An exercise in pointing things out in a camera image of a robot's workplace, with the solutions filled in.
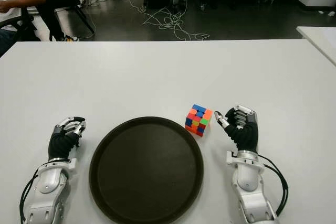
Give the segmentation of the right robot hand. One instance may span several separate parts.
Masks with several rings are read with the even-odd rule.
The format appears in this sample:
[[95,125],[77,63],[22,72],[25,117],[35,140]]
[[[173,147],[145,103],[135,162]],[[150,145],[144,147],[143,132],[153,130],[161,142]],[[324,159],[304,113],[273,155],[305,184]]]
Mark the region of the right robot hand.
[[258,124],[257,114],[252,109],[236,105],[225,115],[214,112],[217,123],[236,144],[238,151],[257,153]]

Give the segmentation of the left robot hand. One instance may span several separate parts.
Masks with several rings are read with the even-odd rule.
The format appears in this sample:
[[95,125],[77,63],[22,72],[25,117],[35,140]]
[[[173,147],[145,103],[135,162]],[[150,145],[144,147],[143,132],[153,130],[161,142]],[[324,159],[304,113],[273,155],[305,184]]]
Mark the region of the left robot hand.
[[73,147],[79,147],[79,139],[86,129],[86,119],[69,116],[55,125],[48,144],[48,160],[68,159]]

